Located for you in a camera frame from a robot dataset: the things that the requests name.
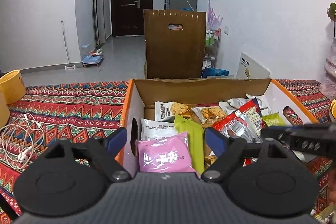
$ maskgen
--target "pink vase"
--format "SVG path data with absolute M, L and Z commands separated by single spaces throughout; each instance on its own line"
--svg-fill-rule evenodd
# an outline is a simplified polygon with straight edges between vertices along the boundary
M 319 91 L 325 97 L 334 100 L 336 98 L 336 38 L 333 38 L 333 44 L 331 45 L 324 70 L 325 76 L 319 87 Z

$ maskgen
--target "black round disc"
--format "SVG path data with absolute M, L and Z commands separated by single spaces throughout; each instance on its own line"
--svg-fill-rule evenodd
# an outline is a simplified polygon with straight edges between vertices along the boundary
M 93 168 L 73 163 L 27 169 L 17 179 L 14 195 L 23 211 L 60 217 L 81 212 L 104 195 L 106 181 Z
M 319 186 L 313 175 L 300 166 L 255 163 L 230 176 L 228 191 L 233 202 L 246 211 L 286 218 L 310 213 Z

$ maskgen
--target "pink snack package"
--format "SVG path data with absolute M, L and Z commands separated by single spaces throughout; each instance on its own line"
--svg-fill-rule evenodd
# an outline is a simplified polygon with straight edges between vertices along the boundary
M 196 172 L 188 149 L 188 132 L 152 141 L 137 141 L 141 172 Z

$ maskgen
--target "door handle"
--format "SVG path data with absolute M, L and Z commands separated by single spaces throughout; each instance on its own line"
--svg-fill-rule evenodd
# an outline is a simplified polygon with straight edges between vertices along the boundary
M 135 0 L 138 3 L 138 8 L 140 8 L 140 0 Z

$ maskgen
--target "gray tiled floor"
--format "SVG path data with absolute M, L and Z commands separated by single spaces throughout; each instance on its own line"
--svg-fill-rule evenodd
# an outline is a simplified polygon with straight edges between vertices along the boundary
M 115 37 L 102 47 L 100 67 L 49 70 L 22 74 L 26 86 L 68 83 L 127 81 L 144 78 L 145 43 L 141 37 Z

